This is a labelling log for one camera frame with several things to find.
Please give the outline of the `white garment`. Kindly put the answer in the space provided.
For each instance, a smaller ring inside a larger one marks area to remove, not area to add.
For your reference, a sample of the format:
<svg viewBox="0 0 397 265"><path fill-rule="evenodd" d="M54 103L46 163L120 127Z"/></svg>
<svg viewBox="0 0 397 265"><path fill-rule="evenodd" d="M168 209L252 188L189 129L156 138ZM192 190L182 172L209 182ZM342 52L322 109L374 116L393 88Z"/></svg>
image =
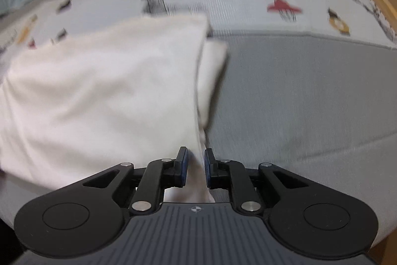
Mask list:
<svg viewBox="0 0 397 265"><path fill-rule="evenodd" d="M50 189L192 152L173 202L212 202L203 152L228 45L204 15L129 19L25 50L1 84L1 169Z"/></svg>

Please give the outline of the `grey patterned bed cover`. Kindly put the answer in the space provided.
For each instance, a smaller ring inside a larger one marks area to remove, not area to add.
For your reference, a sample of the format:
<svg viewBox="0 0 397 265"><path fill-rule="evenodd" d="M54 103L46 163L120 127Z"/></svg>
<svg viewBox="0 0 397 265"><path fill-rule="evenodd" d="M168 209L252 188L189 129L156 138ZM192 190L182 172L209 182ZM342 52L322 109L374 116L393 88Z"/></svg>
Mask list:
<svg viewBox="0 0 397 265"><path fill-rule="evenodd" d="M1 84L21 52L129 19L204 15L226 42L205 148L349 194L396 229L396 32L373 0L39 0L1 16ZM1 219L53 189L1 169Z"/></svg>

